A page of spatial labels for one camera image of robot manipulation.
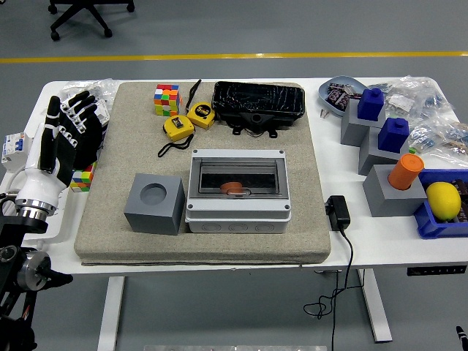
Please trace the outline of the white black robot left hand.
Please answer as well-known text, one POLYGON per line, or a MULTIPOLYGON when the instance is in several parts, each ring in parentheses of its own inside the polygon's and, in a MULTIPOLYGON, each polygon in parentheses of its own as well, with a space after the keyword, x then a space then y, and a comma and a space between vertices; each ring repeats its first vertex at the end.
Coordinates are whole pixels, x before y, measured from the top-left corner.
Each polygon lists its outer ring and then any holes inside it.
POLYGON ((102 143, 97 108, 96 98, 89 91, 65 102, 57 96, 50 98, 26 161, 26 182, 15 200, 19 212, 36 210, 52 215, 74 172, 97 160, 102 143))

